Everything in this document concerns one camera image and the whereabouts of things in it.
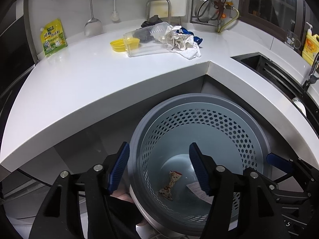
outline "yellow plastic lid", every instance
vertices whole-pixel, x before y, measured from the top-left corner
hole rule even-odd
[[[125,52],[125,44],[123,39],[118,39],[118,40],[114,40],[110,43],[112,49],[115,52]],[[130,49],[136,49],[138,48],[139,45],[139,39],[138,38],[130,38],[129,39],[129,44]]]

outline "perforated metal disc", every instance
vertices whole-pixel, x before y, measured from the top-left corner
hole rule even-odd
[[[212,95],[171,98],[141,120],[130,143],[128,164],[138,202],[164,227],[199,236],[211,205],[186,186],[197,181],[188,155],[192,142],[218,165],[238,174],[252,167],[268,176],[265,157],[270,150],[261,128],[245,110]],[[168,184],[170,170],[182,173],[171,190],[172,201],[158,193]],[[239,198],[234,193],[232,220],[238,215]]]

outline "snack wrapper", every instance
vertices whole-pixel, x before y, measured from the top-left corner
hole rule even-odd
[[[48,57],[66,47],[62,24],[59,19],[45,25],[41,33],[41,42],[45,56]]]
[[[159,193],[166,197],[167,199],[173,201],[172,194],[171,194],[171,188],[174,186],[175,182],[177,182],[182,174],[176,171],[169,171],[170,181],[167,186],[159,190]]]

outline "metal spatula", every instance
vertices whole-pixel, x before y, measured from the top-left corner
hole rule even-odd
[[[96,36],[102,33],[103,27],[100,20],[93,16],[92,0],[90,0],[91,19],[84,26],[84,35],[87,37]]]

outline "white countertop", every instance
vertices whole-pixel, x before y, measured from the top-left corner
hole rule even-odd
[[[319,167],[319,139],[291,102],[264,78],[230,58],[260,52],[302,80],[287,62],[238,33],[192,30],[200,58],[175,53],[129,58],[109,43],[138,26],[71,44],[38,63],[10,112],[0,151],[9,171],[78,131],[171,87],[208,74],[254,107],[297,155]]]

